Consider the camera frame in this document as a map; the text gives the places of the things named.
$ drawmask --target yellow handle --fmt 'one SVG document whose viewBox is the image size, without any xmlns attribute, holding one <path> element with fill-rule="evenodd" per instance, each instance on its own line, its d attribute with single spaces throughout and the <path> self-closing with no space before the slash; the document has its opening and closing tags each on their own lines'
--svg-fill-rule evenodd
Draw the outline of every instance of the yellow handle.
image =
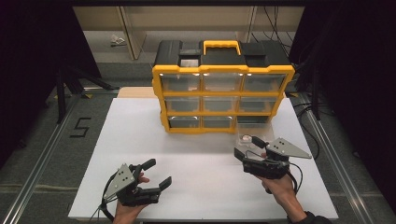
<svg viewBox="0 0 396 224">
<path fill-rule="evenodd" d="M 238 55 L 241 55 L 241 49 L 236 40 L 206 40 L 204 41 L 204 55 L 206 55 L 206 48 L 236 48 Z"/>
</svg>

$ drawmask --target plastic drawer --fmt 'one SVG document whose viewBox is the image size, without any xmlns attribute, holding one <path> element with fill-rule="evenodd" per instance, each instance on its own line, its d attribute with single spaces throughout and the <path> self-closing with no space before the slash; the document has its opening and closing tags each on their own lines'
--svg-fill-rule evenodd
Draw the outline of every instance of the plastic drawer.
<svg viewBox="0 0 396 224">
<path fill-rule="evenodd" d="M 199 110 L 198 96 L 165 97 L 166 109 L 172 112 L 194 112 Z"/>
<path fill-rule="evenodd" d="M 199 74 L 160 74 L 163 91 L 198 91 Z"/>
<path fill-rule="evenodd" d="M 276 97 L 241 97 L 239 112 L 271 112 Z"/>
<path fill-rule="evenodd" d="M 170 128 L 199 128 L 200 118 L 195 116 L 169 116 Z"/>
<path fill-rule="evenodd" d="M 204 96 L 205 112 L 235 111 L 236 96 Z"/>
<path fill-rule="evenodd" d="M 232 128 L 234 117 L 203 116 L 204 128 Z"/>
<path fill-rule="evenodd" d="M 242 75 L 238 73 L 206 73 L 204 91 L 239 91 Z"/>
<path fill-rule="evenodd" d="M 247 75 L 244 91 L 279 91 L 285 77 L 285 74 Z"/>
</svg>

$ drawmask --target human hand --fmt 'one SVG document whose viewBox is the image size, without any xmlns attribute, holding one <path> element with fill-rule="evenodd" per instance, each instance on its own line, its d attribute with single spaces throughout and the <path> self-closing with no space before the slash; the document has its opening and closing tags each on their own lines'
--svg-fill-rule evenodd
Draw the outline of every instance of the human hand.
<svg viewBox="0 0 396 224">
<path fill-rule="evenodd" d="M 306 218 L 306 213 L 297 200 L 289 175 L 284 175 L 280 179 L 267 179 L 257 175 L 256 177 L 262 181 L 265 189 L 271 190 L 276 202 L 285 209 L 292 222 Z"/>
<path fill-rule="evenodd" d="M 143 176 L 143 173 L 139 174 L 139 183 L 148 183 L 149 179 Z M 117 201 L 116 215 L 114 216 L 114 224 L 132 224 L 136 220 L 139 213 L 143 208 L 147 207 L 148 204 L 138 205 L 135 207 L 123 206 L 120 201 Z"/>
</svg>

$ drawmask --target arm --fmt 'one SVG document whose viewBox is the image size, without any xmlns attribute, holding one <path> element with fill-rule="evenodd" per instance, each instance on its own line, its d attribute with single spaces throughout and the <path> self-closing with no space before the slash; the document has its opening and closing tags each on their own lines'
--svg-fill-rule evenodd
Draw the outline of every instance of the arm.
<svg viewBox="0 0 396 224">
<path fill-rule="evenodd" d="M 143 173 L 139 176 L 140 183 L 148 183 L 149 179 L 143 176 Z M 116 215 L 114 216 L 113 224 L 133 224 L 139 213 L 143 208 L 148 205 L 138 205 L 136 207 L 123 206 L 120 202 L 117 202 Z"/>
<path fill-rule="evenodd" d="M 271 190 L 276 202 L 283 207 L 292 222 L 299 222 L 307 217 L 304 209 L 297 200 L 291 179 L 288 175 L 284 175 L 280 179 L 257 177 L 262 181 L 262 185 L 266 189 Z"/>
<path fill-rule="evenodd" d="M 280 179 L 267 179 L 261 176 L 256 176 L 262 181 L 262 186 L 265 189 L 271 190 L 276 202 L 283 207 L 288 218 L 292 223 L 299 224 L 330 224 L 330 220 L 326 217 L 315 217 L 310 212 L 305 212 L 303 207 L 297 200 L 294 193 L 293 184 L 290 176 L 284 175 Z"/>
</svg>

